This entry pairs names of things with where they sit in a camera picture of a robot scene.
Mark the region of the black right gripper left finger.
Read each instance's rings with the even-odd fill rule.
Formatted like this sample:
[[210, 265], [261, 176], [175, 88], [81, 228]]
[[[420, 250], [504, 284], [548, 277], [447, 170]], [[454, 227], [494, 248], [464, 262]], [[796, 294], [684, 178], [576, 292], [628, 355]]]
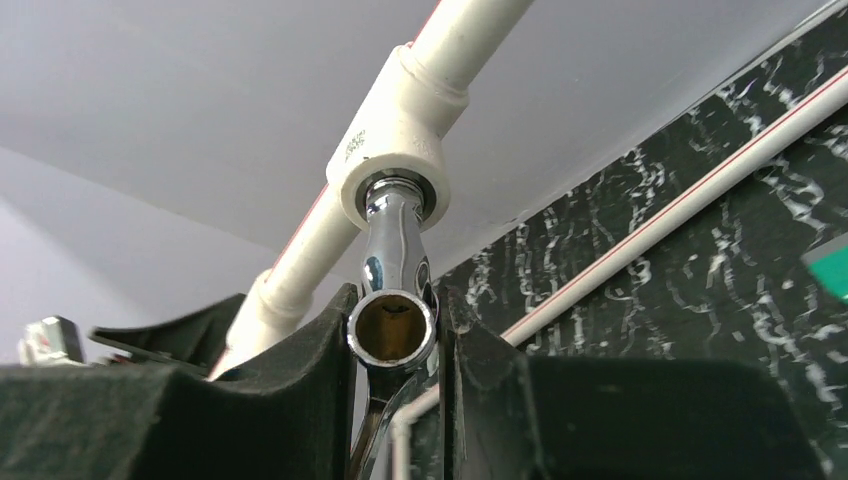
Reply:
[[321, 313], [214, 382], [175, 365], [1, 370], [5, 479], [342, 479], [355, 367], [344, 284]]

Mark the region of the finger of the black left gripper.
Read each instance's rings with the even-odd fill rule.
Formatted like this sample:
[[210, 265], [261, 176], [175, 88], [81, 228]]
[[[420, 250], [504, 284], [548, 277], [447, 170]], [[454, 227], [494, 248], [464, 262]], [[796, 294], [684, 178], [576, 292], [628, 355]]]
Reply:
[[144, 327], [95, 327], [89, 339], [119, 352], [109, 364], [175, 365], [206, 377], [226, 346], [228, 333], [246, 295], [237, 293], [176, 319]]

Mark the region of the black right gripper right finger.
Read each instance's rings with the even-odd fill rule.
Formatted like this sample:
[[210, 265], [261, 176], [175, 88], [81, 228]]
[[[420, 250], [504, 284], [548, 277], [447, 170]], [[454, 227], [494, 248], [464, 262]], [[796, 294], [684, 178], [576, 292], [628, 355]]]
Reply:
[[447, 479], [821, 479], [782, 389], [722, 361], [531, 356], [442, 292]]

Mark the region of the chrome metal faucet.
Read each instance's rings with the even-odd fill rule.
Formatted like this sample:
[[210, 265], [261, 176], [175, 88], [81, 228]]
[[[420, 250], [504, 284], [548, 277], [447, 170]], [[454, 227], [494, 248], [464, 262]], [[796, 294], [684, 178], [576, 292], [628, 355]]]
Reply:
[[421, 240], [423, 203], [419, 185], [401, 177], [375, 181], [365, 196], [362, 296], [346, 334], [366, 371], [368, 399], [349, 479], [370, 478], [389, 423], [423, 383], [422, 368], [436, 344], [438, 302]]

